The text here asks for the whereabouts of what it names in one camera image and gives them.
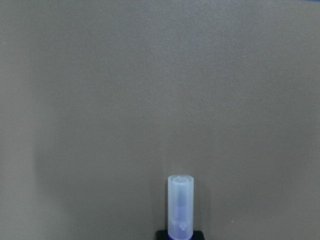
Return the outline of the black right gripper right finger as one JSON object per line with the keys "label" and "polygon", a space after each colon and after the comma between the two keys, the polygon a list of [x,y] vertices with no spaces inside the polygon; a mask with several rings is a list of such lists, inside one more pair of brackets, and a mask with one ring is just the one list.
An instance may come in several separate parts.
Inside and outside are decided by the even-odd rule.
{"label": "black right gripper right finger", "polygon": [[195,230],[192,235],[192,240],[205,240],[204,233],[200,230]]}

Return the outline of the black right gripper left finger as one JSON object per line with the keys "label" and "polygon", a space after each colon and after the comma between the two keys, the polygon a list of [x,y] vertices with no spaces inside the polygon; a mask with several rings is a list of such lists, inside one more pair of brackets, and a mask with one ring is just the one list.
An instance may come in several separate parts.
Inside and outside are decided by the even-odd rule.
{"label": "black right gripper left finger", "polygon": [[168,240],[168,231],[167,230],[156,231],[155,240]]}

